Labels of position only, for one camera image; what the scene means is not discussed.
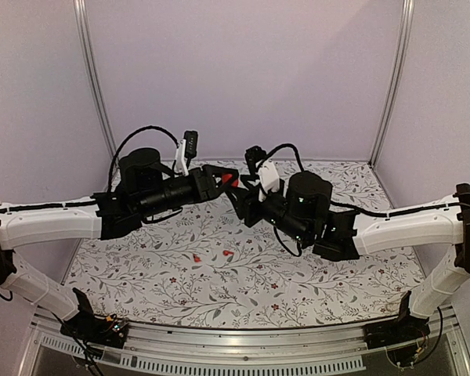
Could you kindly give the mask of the red round charging case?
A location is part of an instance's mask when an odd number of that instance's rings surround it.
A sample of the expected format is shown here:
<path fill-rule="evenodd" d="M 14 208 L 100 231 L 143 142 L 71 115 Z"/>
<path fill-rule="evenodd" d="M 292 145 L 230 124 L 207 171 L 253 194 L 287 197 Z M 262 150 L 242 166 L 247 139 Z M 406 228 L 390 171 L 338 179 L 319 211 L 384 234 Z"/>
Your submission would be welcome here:
<path fill-rule="evenodd" d="M 222 184 L 228 185 L 231 187 L 238 187 L 239 186 L 239 179 L 237 176 L 234 176 L 231 173 L 223 173 L 222 174 Z"/>

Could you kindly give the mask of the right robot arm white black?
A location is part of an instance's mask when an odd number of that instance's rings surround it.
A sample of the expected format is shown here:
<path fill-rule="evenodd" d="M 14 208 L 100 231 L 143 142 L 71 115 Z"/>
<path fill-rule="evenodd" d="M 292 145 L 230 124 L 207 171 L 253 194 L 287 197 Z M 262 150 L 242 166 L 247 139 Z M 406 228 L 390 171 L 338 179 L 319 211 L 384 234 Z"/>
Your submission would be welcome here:
<path fill-rule="evenodd" d="M 311 248 L 332 261 L 357 260 L 393 248 L 448 244 L 450 250 L 429 277 L 408 291 L 399 314 L 389 325 L 395 341 L 405 342 L 433 312 L 470 280 L 470 185 L 460 183 L 454 194 L 420 206 L 400 210 L 368 211 L 339 203 L 332 211 L 332 185 L 309 171 L 288 182 L 269 178 L 222 174 L 222 183 L 237 216 L 248 227 L 264 220 L 277 233 L 296 243 L 296 255 Z"/>

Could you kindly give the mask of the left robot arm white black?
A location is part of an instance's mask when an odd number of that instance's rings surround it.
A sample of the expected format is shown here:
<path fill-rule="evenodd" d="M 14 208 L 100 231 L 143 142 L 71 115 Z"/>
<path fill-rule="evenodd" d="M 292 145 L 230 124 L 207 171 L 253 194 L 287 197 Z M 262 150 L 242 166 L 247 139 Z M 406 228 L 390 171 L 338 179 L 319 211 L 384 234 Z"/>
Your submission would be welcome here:
<path fill-rule="evenodd" d="M 75 201 L 0 203 L 0 287 L 61 319 L 85 340 L 101 332 L 86 295 L 64 287 L 14 254 L 15 248 L 65 239 L 112 240 L 170 218 L 183 206 L 211 201 L 238 178 L 235 169 L 188 168 L 181 152 L 169 168 L 154 148 L 140 148 L 118 163 L 117 187 Z"/>

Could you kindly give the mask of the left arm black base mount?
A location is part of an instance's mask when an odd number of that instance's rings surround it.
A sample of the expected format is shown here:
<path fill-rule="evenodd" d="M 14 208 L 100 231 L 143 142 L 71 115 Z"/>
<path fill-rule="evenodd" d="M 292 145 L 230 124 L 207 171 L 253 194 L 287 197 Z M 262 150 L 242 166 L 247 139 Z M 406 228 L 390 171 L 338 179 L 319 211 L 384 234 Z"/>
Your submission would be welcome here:
<path fill-rule="evenodd" d="M 73 292 L 78 300 L 78 312 L 63 321 L 60 333 L 83 342 L 122 349 L 128 336 L 128 319 L 116 314 L 98 316 L 85 293 L 77 288 L 73 288 Z"/>

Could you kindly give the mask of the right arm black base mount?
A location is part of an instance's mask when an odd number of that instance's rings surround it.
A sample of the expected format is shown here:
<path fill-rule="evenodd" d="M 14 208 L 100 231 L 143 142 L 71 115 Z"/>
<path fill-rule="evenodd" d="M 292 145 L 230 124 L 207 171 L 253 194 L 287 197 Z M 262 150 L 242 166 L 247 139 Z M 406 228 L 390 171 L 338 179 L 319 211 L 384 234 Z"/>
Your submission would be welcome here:
<path fill-rule="evenodd" d="M 391 320 L 366 324 L 363 340 L 368 349 L 377 349 L 424 338 L 430 334 L 428 318 L 421 319 L 411 315 L 409 303 L 411 292 L 408 291 L 399 304 L 398 316 Z"/>

